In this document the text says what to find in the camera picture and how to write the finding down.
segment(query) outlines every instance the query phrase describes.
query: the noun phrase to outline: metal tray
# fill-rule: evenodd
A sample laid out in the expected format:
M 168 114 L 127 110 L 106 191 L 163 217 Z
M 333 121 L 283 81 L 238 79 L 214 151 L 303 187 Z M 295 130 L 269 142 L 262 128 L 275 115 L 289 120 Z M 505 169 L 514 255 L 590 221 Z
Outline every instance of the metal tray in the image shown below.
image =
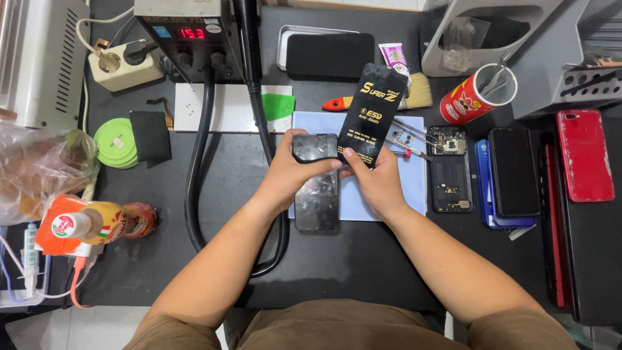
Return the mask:
M 279 34 L 279 48 L 276 52 L 276 65 L 281 70 L 287 70 L 287 40 L 289 36 L 292 34 L 344 34 L 344 33 L 355 33 L 359 32 L 355 31 L 343 31 L 341 29 L 327 29 L 327 28 L 316 28 L 316 27 L 302 27 L 302 26 L 290 26 L 285 25 L 281 27 L 281 33 Z

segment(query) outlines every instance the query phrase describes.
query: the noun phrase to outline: hand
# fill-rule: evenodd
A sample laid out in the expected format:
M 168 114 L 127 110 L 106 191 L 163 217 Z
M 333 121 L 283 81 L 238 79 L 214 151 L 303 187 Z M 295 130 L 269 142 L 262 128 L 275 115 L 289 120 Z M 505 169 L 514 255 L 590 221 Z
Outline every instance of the hand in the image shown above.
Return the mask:
M 349 147 L 343 150 L 343 156 L 350 168 L 342 171 L 339 178 L 344 179 L 355 174 L 363 197 L 380 219 L 386 221 L 409 208 L 399 182 L 397 157 L 387 147 L 383 146 L 380 150 L 374 170 L 369 170 L 361 157 Z
M 285 132 L 272 160 L 272 165 L 255 193 L 255 197 L 264 206 L 273 210 L 275 216 L 292 205 L 296 192 L 311 177 L 337 170 L 343 166 L 337 159 L 326 159 L 310 164 L 298 163 L 292 156 L 292 138 L 297 134 L 307 134 L 307 132 L 302 129 L 289 129 Z

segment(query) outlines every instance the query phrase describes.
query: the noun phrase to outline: bottle cap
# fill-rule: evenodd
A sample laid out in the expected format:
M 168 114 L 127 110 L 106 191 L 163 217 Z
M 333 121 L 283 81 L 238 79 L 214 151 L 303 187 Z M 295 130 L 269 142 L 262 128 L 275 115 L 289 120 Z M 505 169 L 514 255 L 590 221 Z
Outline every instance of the bottle cap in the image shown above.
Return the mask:
M 60 214 L 52 221 L 52 233 L 59 238 L 78 238 L 91 229 L 91 218 L 81 212 Z

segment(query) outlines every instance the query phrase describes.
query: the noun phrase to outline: white machine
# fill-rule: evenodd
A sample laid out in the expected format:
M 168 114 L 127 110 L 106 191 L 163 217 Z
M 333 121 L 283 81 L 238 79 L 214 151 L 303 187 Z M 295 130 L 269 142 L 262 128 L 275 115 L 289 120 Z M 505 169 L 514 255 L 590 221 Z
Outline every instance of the white machine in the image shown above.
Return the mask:
M 75 24 L 83 0 L 3 0 L 0 121 L 32 128 L 76 128 L 86 48 Z M 90 24 L 80 26 L 88 38 Z

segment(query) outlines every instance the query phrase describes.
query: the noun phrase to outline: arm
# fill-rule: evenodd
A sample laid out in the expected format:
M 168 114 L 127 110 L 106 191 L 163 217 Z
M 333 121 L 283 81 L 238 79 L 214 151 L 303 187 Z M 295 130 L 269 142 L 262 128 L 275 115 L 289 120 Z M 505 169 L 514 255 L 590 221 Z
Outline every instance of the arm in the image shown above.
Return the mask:
M 460 322 L 525 306 L 542 307 L 510 276 L 406 204 L 397 158 L 383 147 L 373 171 L 350 148 L 343 152 L 361 192 L 395 233 L 413 265 L 434 295 Z
M 342 166 L 336 159 L 299 164 L 292 157 L 288 130 L 259 189 L 164 288 L 138 329 L 157 315 L 216 329 L 248 281 L 266 233 L 276 216 L 289 208 L 295 193 L 318 174 Z

